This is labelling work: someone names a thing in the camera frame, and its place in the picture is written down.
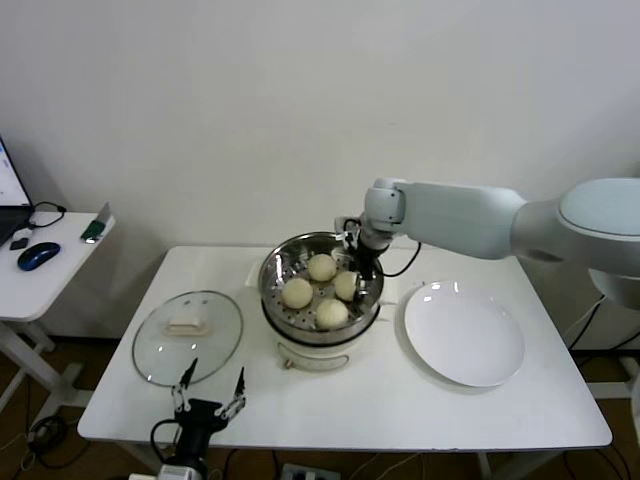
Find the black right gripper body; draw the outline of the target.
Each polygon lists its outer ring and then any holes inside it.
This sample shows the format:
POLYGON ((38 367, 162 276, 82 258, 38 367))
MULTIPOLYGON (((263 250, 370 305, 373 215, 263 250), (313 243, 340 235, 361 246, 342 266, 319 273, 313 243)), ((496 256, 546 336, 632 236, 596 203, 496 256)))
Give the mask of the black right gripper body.
POLYGON ((355 269, 363 280, 372 280, 379 273, 378 258, 380 251, 366 246, 360 239, 356 240, 351 253, 355 269))

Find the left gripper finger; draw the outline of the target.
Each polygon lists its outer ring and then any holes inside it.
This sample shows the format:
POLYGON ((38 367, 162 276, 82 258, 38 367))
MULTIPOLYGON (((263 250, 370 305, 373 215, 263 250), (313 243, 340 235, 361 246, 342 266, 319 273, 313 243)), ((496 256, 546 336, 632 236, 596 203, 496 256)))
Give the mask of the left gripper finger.
POLYGON ((171 396, 175 412, 182 412, 186 408, 185 393, 191 383, 196 370, 198 358, 194 358, 189 367, 183 372, 177 384, 171 387, 171 396))
POLYGON ((222 408, 218 417, 222 419, 234 419, 235 416, 246 406, 245 394, 245 368, 242 368, 236 383, 235 391, 231 401, 222 408))

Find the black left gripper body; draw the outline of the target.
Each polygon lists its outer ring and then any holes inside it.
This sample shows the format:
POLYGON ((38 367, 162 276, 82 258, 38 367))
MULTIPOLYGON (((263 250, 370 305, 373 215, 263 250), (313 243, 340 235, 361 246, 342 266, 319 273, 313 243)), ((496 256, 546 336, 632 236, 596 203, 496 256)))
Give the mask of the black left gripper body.
POLYGON ((205 453, 211 437, 226 427, 222 418, 223 404, 214 401, 191 399, 188 408, 174 413, 181 433, 177 453, 205 453))

